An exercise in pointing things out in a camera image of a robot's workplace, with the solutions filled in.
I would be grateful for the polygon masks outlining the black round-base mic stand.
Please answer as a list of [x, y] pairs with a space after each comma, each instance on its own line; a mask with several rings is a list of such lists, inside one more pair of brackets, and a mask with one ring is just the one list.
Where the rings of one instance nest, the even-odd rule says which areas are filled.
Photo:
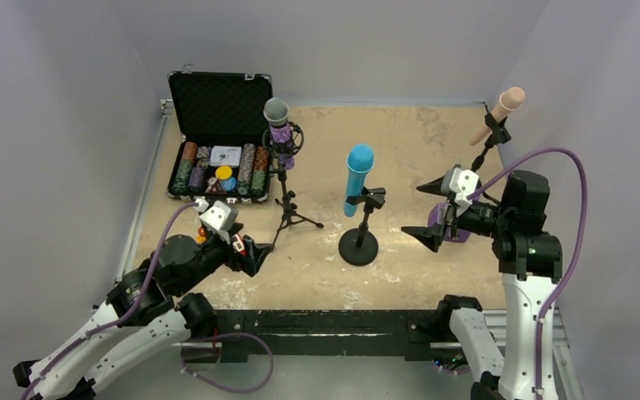
[[483, 150], [472, 161], [472, 165], [470, 167], [471, 171], [476, 173], [480, 169], [485, 161], [485, 157], [492, 148], [496, 147], [498, 144], [507, 143], [512, 139], [511, 134], [505, 127], [507, 119], [508, 118], [505, 117], [502, 121], [498, 122], [492, 112], [486, 113], [484, 116], [484, 123], [487, 128], [487, 135], [478, 140], [479, 143], [484, 141]]
[[339, 240], [338, 251], [345, 262], [355, 267], [366, 266], [378, 255], [378, 240], [369, 231], [368, 220], [375, 210], [384, 206], [385, 196], [384, 187], [363, 187], [359, 195], [347, 197], [347, 205], [363, 205], [363, 218], [357, 228], [347, 230]]

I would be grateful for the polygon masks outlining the blue toy microphone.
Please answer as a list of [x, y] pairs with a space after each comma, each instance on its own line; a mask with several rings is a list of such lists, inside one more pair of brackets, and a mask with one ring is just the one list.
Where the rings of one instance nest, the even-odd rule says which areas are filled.
[[351, 204], [350, 197], [360, 196], [364, 188], [366, 176], [373, 169], [374, 151], [364, 143], [355, 145], [347, 156], [347, 186], [343, 213], [347, 218], [353, 217], [357, 211], [357, 205]]

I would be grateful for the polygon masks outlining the pink toy microphone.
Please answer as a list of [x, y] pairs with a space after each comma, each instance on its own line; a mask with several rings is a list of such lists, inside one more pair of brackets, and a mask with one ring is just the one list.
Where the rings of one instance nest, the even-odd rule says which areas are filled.
[[526, 98], [526, 93], [521, 87], [510, 87], [502, 92], [496, 105], [484, 116], [475, 132], [469, 139], [469, 144], [475, 146], [484, 140], [492, 129], [487, 124], [487, 117], [491, 116], [497, 123], [504, 121], [510, 113], [518, 110]]

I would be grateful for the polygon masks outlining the purple glitter microphone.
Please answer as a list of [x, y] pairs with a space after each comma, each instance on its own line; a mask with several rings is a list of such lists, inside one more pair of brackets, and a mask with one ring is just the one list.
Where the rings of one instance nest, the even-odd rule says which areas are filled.
[[264, 105], [263, 116], [269, 125], [272, 150], [278, 158], [280, 168], [290, 170], [295, 167], [293, 151], [293, 131], [288, 124], [288, 105], [278, 97], [268, 99]]

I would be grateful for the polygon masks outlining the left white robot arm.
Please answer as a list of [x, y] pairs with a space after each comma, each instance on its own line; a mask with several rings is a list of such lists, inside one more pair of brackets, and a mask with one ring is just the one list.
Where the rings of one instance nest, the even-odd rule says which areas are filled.
[[140, 268], [125, 274], [85, 324], [59, 349], [13, 369], [23, 399], [92, 399], [134, 365], [174, 343], [217, 341], [218, 314], [193, 288], [221, 267], [256, 275], [271, 243], [235, 235], [199, 243], [162, 240]]

